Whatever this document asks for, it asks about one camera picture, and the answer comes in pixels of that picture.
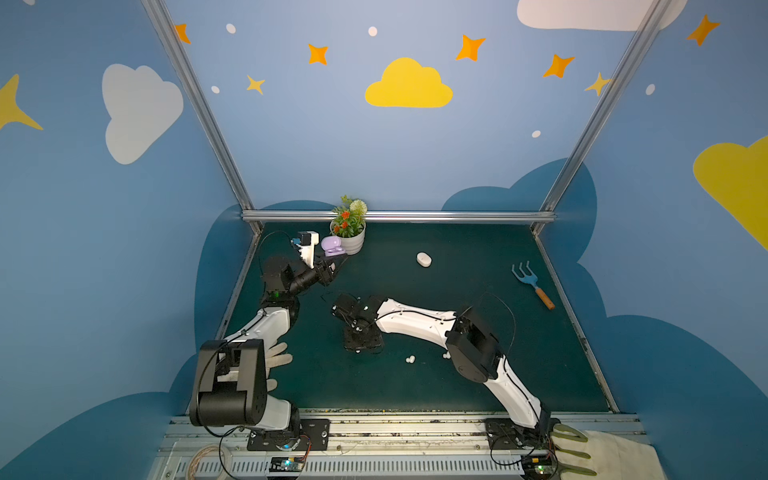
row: dark green mat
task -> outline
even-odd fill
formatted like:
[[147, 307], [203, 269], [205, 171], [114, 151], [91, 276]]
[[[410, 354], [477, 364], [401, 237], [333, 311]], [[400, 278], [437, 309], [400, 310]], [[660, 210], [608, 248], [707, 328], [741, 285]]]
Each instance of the dark green mat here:
[[[328, 223], [269, 223], [265, 235], [283, 230], [315, 230], [321, 238]], [[432, 265], [417, 264], [426, 252]], [[275, 234], [262, 245], [259, 257], [283, 254], [296, 258], [286, 237]], [[533, 289], [519, 283], [513, 263], [531, 261], [539, 286], [556, 308], [547, 310]], [[263, 284], [255, 258], [227, 333], [256, 314]], [[457, 310], [475, 304], [495, 329], [506, 350], [513, 322], [506, 308], [485, 291], [502, 298], [517, 317], [509, 363], [531, 392], [553, 411], [606, 412], [600, 386], [579, 345], [526, 226], [370, 223], [362, 251], [349, 258], [329, 286], [313, 286], [300, 297], [296, 325], [281, 341], [288, 343], [293, 362], [272, 371], [278, 398], [301, 408], [502, 410], [482, 384], [461, 377], [437, 345], [412, 337], [385, 334], [379, 354], [348, 353], [343, 324], [330, 313], [340, 292], [365, 298], [377, 294], [406, 305]], [[414, 355], [413, 364], [406, 357]]]

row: orange star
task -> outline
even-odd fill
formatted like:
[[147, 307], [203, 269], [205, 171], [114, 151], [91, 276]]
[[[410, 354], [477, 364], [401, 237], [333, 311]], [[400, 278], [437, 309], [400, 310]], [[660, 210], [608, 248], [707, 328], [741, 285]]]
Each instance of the orange star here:
[[470, 58], [473, 61], [478, 60], [478, 48], [480, 48], [480, 45], [482, 45], [482, 42], [485, 41], [484, 38], [480, 38], [478, 40], [472, 40], [470, 37], [463, 35], [464, 37], [464, 45], [462, 46], [462, 50], [458, 53], [458, 57], [456, 57], [456, 60], [461, 60], [462, 58]]
[[187, 37], [187, 24], [183, 23], [181, 25], [174, 25], [176, 27], [176, 33], [179, 34], [179, 40], [183, 41], [184, 43], [192, 44], [189, 37]]
[[710, 22], [710, 19], [708, 19], [705, 15], [704, 18], [701, 19], [699, 26], [696, 28], [696, 30], [694, 30], [694, 33], [688, 35], [686, 40], [695, 40], [696, 43], [701, 46], [701, 44], [704, 43], [704, 39], [707, 37], [707, 35], [709, 35], [711, 31], [719, 26], [719, 23]]
[[545, 77], [548, 77], [549, 75], [557, 75], [560, 78], [563, 78], [563, 74], [565, 73], [565, 67], [568, 66], [569, 63], [573, 61], [573, 59], [576, 57], [570, 57], [570, 58], [560, 58], [557, 55], [555, 55], [552, 58], [552, 66], [544, 73]]
[[323, 65], [328, 65], [326, 63], [326, 51], [328, 50], [328, 47], [313, 47], [310, 45], [310, 63], [322, 63]]

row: yellow star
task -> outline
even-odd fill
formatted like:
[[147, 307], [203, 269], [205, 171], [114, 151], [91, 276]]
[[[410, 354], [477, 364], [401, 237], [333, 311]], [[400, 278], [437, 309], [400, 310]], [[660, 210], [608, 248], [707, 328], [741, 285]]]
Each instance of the yellow star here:
[[328, 47], [313, 47], [310, 45], [310, 63], [319, 62], [323, 65], [328, 65], [326, 63], [326, 51], [328, 50]]
[[179, 40], [183, 41], [184, 43], [191, 44], [190, 38], [187, 37], [187, 24], [183, 23], [181, 25], [174, 25], [176, 27], [176, 33], [179, 34]]
[[696, 43], [701, 46], [701, 44], [704, 43], [704, 39], [707, 37], [707, 35], [709, 35], [710, 32], [718, 26], [720, 26], [719, 23], [710, 22], [710, 19], [708, 19], [705, 15], [704, 18], [701, 19], [699, 26], [696, 28], [696, 30], [694, 30], [694, 33], [688, 35], [686, 40], [695, 40]]
[[595, 80], [592, 85], [585, 88], [584, 91], [594, 90], [598, 93], [598, 97], [599, 97], [600, 94], [603, 92], [603, 87], [607, 85], [609, 81], [611, 81], [611, 78], [607, 78], [604, 80], [602, 74], [598, 72], [598, 79]]
[[247, 77], [248, 80], [250, 80], [250, 85], [248, 85], [246, 90], [258, 90], [260, 94], [264, 95], [264, 92], [261, 91], [261, 84], [264, 83], [264, 80], [255, 81], [250, 77], [250, 75], [247, 75]]
[[0, 88], [0, 130], [14, 121], [27, 125], [32, 128], [42, 130], [43, 127], [32, 120], [29, 115], [24, 113], [16, 104], [16, 91], [18, 90], [18, 75], [14, 75], [8, 80], [3, 88]]
[[482, 42], [485, 41], [484, 38], [480, 38], [478, 40], [472, 40], [470, 37], [463, 35], [464, 37], [464, 45], [462, 46], [462, 50], [458, 53], [458, 57], [456, 57], [456, 60], [461, 60], [462, 58], [470, 58], [474, 61], [478, 60], [478, 48], [480, 48], [480, 45], [482, 45]]
[[549, 75], [557, 75], [560, 78], [563, 78], [563, 74], [565, 73], [565, 67], [568, 66], [569, 63], [573, 61], [573, 59], [576, 57], [570, 57], [570, 58], [560, 58], [557, 55], [555, 55], [552, 58], [552, 66], [544, 73], [545, 77], [548, 77]]

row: artificial plant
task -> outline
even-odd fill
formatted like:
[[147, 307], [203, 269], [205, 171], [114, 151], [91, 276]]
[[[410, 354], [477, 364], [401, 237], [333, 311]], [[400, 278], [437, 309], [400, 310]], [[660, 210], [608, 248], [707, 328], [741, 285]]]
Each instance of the artificial plant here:
[[341, 206], [333, 209], [336, 218], [331, 222], [331, 233], [342, 238], [356, 237], [366, 227], [368, 205], [360, 199], [341, 197]]

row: white glove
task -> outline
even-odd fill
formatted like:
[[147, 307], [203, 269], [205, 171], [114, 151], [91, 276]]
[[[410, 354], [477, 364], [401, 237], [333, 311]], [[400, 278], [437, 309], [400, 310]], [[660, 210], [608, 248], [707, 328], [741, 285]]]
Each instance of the white glove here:
[[277, 380], [269, 378], [270, 369], [276, 366], [287, 365], [293, 361], [293, 355], [291, 355], [290, 353], [285, 353], [283, 355], [280, 355], [281, 353], [285, 352], [287, 348], [288, 348], [287, 343], [285, 342], [278, 343], [271, 349], [268, 349], [264, 354], [264, 359], [266, 360], [267, 392], [271, 392], [277, 388]]
[[599, 480], [664, 480], [656, 450], [650, 445], [609, 433], [579, 432], [566, 425], [555, 425], [551, 437], [562, 480], [586, 480], [585, 475], [594, 476], [592, 472]]

